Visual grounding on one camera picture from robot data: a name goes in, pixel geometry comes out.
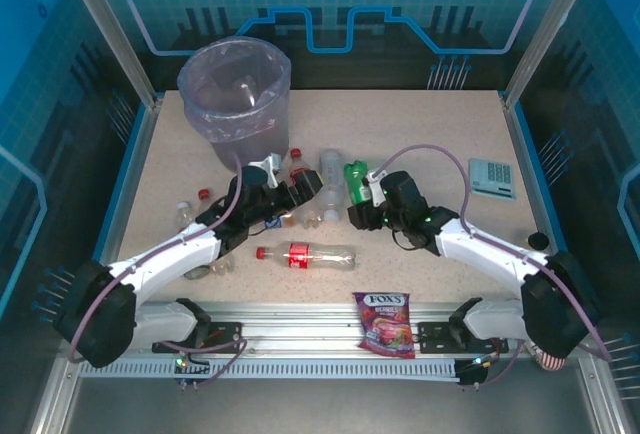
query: trash bin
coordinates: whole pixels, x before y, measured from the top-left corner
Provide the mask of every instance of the trash bin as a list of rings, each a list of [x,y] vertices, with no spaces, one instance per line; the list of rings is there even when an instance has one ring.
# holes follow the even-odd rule
[[[184,111],[229,170],[289,149],[291,61],[274,45],[228,37],[198,50],[178,76]]]

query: candy wrapper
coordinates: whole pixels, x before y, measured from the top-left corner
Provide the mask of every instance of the candy wrapper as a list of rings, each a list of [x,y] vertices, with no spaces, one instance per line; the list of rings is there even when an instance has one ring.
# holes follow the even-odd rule
[[[388,357],[414,359],[409,294],[354,292],[364,339],[358,347]]]

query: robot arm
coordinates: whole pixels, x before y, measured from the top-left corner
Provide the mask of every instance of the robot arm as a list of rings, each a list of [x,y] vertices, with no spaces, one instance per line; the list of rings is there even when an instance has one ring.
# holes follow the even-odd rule
[[[84,329],[77,350],[94,367],[103,367],[130,347],[148,347],[165,340],[180,342],[190,337],[203,315],[194,303],[178,300],[158,307],[144,302],[185,272],[231,252],[248,238],[251,226],[290,212],[315,196],[322,187],[315,171],[297,173],[295,185],[291,187],[284,182],[277,183],[274,170],[281,165],[279,157],[272,154],[263,162],[242,168],[238,203],[215,229],[204,230],[227,210],[236,192],[237,178],[232,179],[223,202],[211,206],[172,239],[109,266],[94,261],[81,266],[61,302],[53,327],[71,341],[89,306],[105,287],[156,251],[102,300]]]
[[[382,172],[377,178],[370,173],[367,180],[372,199],[349,208],[349,219],[357,229],[388,227],[402,233],[416,249],[464,262],[516,296],[514,300],[501,302],[477,298],[468,301],[452,316],[462,322],[450,320],[450,328],[457,331],[454,337],[470,333],[479,339],[530,340],[547,354],[566,358],[587,334],[587,328],[569,300],[535,264],[558,275],[593,324],[600,320],[599,300],[570,254],[559,252],[548,256],[522,249],[468,223],[471,233],[467,232],[457,213],[429,206],[405,171]],[[516,251],[522,258],[508,250]]]

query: blue wall panel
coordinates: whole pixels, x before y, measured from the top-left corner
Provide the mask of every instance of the blue wall panel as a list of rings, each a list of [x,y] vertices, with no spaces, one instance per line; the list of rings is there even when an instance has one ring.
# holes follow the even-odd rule
[[[81,0],[0,0],[0,18],[0,431],[13,434],[29,431],[60,342],[47,273],[91,257],[138,100]]]
[[[522,98],[569,248],[640,310],[640,0],[577,0]]]
[[[110,1],[156,88],[168,89],[187,55],[233,34],[278,45],[294,87],[501,88],[551,0]],[[389,72],[376,70],[390,59]],[[466,76],[436,82],[439,66]]]

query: plastic bottle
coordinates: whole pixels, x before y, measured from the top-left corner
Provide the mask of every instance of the plastic bottle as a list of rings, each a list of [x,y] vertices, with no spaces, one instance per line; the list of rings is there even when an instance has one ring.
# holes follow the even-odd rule
[[[273,221],[264,221],[265,229],[280,229],[283,227],[293,227],[296,225],[296,220],[291,212],[287,212],[276,218]]]
[[[344,166],[344,178],[349,189],[351,203],[354,206],[371,199],[371,189],[362,183],[362,179],[366,177],[367,172],[369,172],[369,167],[364,161],[356,161],[353,164]]]
[[[309,164],[302,160],[302,151],[300,149],[291,149],[291,167],[289,168],[289,178],[292,184],[295,185],[296,181],[294,176],[299,172],[311,169]],[[298,224],[302,225],[305,229],[310,227],[317,228],[320,225],[321,217],[315,208],[313,202],[306,202],[300,207],[297,207],[293,211],[293,217]]]
[[[182,231],[193,222],[193,210],[191,209],[191,205],[186,201],[179,202],[177,209],[178,212],[173,220],[173,224],[178,231]]]
[[[195,217],[198,217],[211,206],[211,191],[209,189],[200,189],[198,191],[198,199],[200,199],[200,205],[196,209]]]
[[[344,158],[334,149],[325,149],[320,154],[320,173],[324,186],[318,194],[318,205],[323,219],[329,222],[340,220],[344,202]]]
[[[209,189],[200,189],[198,191],[198,199],[200,199],[200,205],[196,210],[196,214],[194,218],[197,218],[200,214],[202,214],[204,211],[209,209],[209,206],[211,206],[211,191]],[[214,267],[216,263],[220,263],[220,266],[217,267],[217,271],[218,272],[223,271],[225,270],[224,266],[226,266],[226,261],[224,263],[222,262],[223,259],[224,257],[220,259],[216,259],[211,263],[211,265],[208,265],[208,266],[205,265],[205,266],[195,267],[190,271],[185,272],[183,276],[189,279],[190,281],[195,281],[196,279],[202,279],[207,274],[216,270],[216,268]]]
[[[221,276],[223,274],[226,274],[227,272],[233,272],[233,269],[235,267],[236,260],[233,257],[233,254],[229,252],[224,257],[216,259],[208,266],[195,267],[190,271],[184,273],[183,276],[190,281],[195,281],[196,279],[202,279],[208,274],[217,274]]]
[[[350,271],[356,267],[356,251],[350,246],[325,246],[306,242],[285,242],[275,247],[259,247],[256,257],[273,259],[284,267],[310,269],[327,267]]]

